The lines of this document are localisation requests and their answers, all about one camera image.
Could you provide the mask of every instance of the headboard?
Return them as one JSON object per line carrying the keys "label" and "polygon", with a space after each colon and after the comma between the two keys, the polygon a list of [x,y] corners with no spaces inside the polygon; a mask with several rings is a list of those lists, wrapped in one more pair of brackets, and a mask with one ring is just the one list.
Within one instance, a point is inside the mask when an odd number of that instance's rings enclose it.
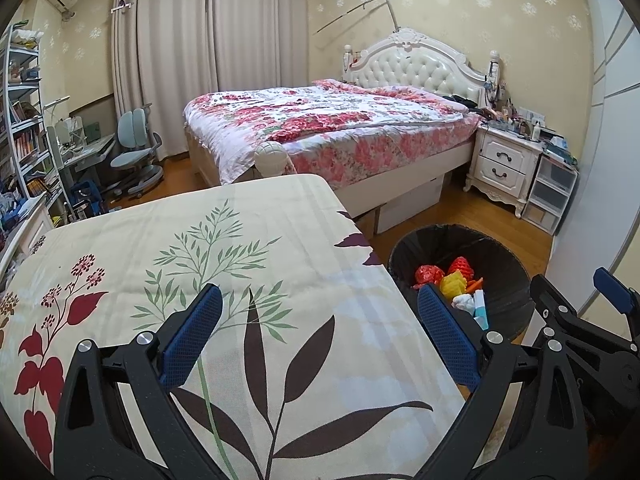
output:
{"label": "headboard", "polygon": [[[412,28],[401,28],[361,51],[355,62],[351,45],[344,49],[342,70],[348,83],[363,88],[414,86],[484,105],[484,74],[472,70],[461,52]],[[492,51],[491,60],[499,59]]]}

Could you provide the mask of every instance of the double bed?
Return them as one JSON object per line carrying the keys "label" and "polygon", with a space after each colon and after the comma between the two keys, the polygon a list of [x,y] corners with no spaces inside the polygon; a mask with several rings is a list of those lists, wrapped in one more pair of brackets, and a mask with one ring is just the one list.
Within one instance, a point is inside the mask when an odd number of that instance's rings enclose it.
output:
{"label": "double bed", "polygon": [[[211,187],[261,178],[260,165],[318,174],[355,217],[471,160],[479,116],[439,97],[484,102],[485,76],[464,54],[402,28],[357,59],[347,45],[343,79],[193,100],[185,134],[194,168]],[[308,124],[318,117],[332,120]],[[273,160],[255,159],[264,142],[281,144]]]}

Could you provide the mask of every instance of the bed frame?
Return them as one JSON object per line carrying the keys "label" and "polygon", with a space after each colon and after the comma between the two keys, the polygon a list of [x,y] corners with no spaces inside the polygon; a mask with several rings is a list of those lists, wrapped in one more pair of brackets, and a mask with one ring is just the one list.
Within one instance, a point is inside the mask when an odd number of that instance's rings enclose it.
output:
{"label": "bed frame", "polygon": [[[498,61],[498,53],[492,51],[491,59]],[[414,86],[440,95],[456,94],[478,103],[484,100],[484,74],[472,70],[461,52],[412,28],[401,28],[360,53],[354,53],[350,45],[345,45],[342,75],[345,81],[363,88]],[[193,167],[208,186],[220,186],[218,168],[209,150],[187,125],[185,134]],[[471,139],[446,152],[372,176],[335,193],[348,213],[356,217],[469,162],[473,148]],[[282,174],[286,164],[283,151],[282,147],[279,152],[274,150],[271,143],[269,152],[263,153],[261,160],[257,159],[256,165],[236,182]]]}

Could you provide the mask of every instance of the black trash bag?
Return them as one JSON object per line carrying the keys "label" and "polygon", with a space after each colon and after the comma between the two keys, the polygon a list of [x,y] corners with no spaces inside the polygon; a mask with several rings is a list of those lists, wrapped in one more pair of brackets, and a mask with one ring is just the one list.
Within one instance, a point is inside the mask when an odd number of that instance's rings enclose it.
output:
{"label": "black trash bag", "polygon": [[493,238],[462,225],[431,225],[409,233],[391,251],[388,271],[405,300],[418,316],[415,271],[436,265],[447,273],[464,256],[474,279],[484,278],[484,302],[489,330],[513,340],[529,325],[534,302],[529,297],[529,275],[519,259]]}

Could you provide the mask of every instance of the wallpaper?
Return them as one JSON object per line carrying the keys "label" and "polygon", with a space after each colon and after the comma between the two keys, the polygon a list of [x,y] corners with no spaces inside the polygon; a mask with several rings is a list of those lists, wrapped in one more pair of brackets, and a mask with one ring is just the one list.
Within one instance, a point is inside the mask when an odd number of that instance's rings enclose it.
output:
{"label": "wallpaper", "polygon": [[[362,50],[393,31],[381,1],[308,0],[310,79],[339,78],[344,45]],[[593,75],[587,0],[390,0],[400,27],[411,27],[466,54],[485,72],[498,50],[502,76],[516,106],[546,115],[549,127],[580,155],[588,124]]]}
{"label": "wallpaper", "polygon": [[[22,18],[30,20],[28,28],[41,30],[44,36],[40,40],[40,99],[43,104],[50,103],[68,95],[65,85],[65,70],[63,64],[63,30],[62,15],[47,0],[27,0],[24,4]],[[32,102],[38,101],[38,94],[33,94]],[[45,123],[55,123],[61,118],[68,117],[68,105],[62,103],[56,106],[52,117],[51,110],[45,111]]]}
{"label": "wallpaper", "polygon": [[111,7],[113,0],[78,0],[63,24],[62,43],[69,111],[113,93]]}

